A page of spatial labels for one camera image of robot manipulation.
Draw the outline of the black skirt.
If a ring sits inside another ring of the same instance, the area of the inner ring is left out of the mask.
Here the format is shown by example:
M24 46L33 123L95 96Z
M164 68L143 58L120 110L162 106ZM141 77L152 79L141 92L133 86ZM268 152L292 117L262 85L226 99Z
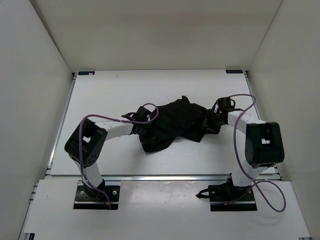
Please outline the black skirt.
M207 108L191 103L186 96L157 107L158 116L151 123L156 128L156 143L141 144L144 152L167 149L178 137L199 143L205 135Z

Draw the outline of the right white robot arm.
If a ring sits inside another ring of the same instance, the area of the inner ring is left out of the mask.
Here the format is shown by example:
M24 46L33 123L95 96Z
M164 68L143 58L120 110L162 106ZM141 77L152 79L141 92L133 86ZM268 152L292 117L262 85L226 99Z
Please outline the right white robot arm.
M205 190L216 201L231 201L247 195L263 171L283 162L284 146L280 126L276 122L259 120L240 108L217 109L207 114L207 128L220 130L233 127L233 148L238 169L225 183L209 185Z

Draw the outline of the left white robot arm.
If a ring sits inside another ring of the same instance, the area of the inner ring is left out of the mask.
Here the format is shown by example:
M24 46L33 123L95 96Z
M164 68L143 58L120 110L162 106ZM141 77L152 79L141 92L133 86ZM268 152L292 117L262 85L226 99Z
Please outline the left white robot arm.
M105 180L99 172L97 160L104 143L108 140L141 135L151 126L151 122L104 121L80 122L64 145L64 150L77 165L86 194L94 201L110 200L105 191Z

